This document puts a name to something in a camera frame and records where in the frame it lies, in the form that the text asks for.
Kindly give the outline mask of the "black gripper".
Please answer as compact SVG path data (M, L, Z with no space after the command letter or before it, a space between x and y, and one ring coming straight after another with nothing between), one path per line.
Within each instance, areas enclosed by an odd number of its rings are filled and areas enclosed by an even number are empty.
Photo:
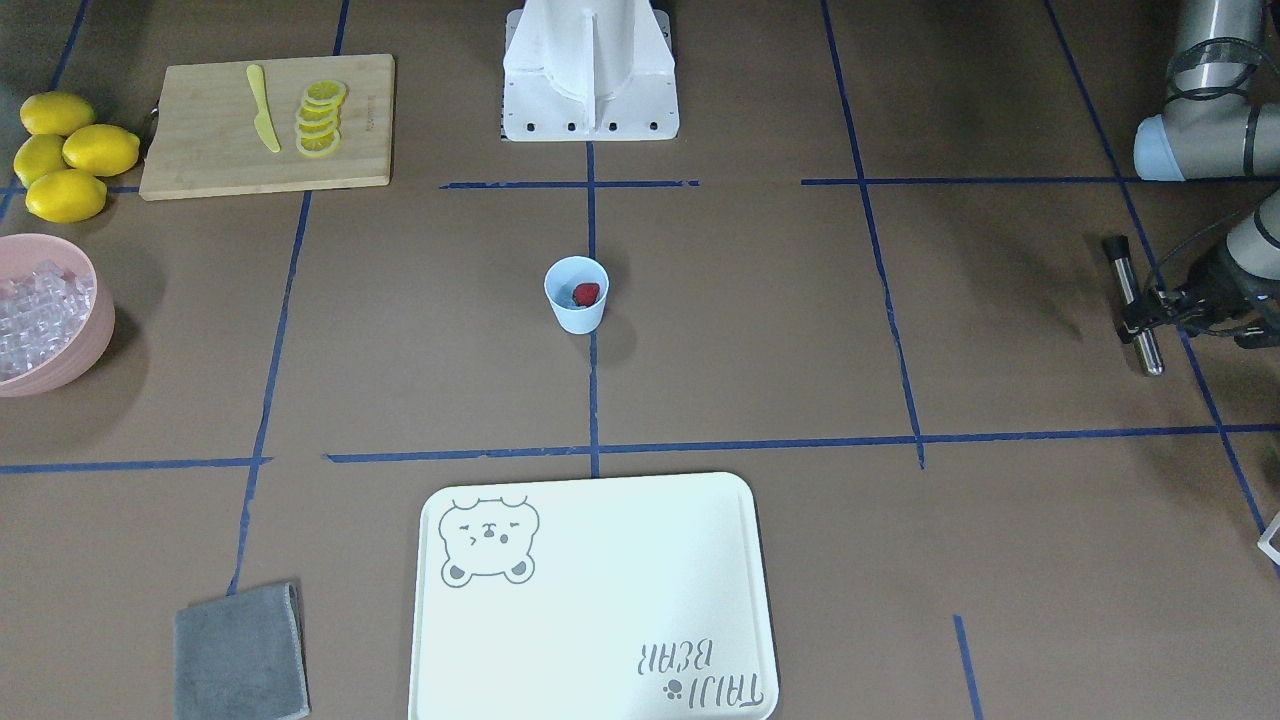
M1151 286L1120 311L1117 337L1132 345L1148 331L1181 324L1196 338L1230 338L1240 348L1279 346L1276 279L1243 269L1220 245L1196 260L1183 287Z

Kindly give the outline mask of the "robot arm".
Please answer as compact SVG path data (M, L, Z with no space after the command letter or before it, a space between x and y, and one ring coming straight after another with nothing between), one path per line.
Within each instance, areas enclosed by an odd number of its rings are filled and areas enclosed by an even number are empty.
M1265 50L1265 1L1187 1L1165 70L1162 110L1135 131L1133 161L1144 181L1276 176L1277 104L1251 99ZM1133 343L1151 329L1179 325L1220 334L1242 348L1277 345L1279 219L1271 195L1198 260L1171 290L1149 284L1123 309L1117 329Z

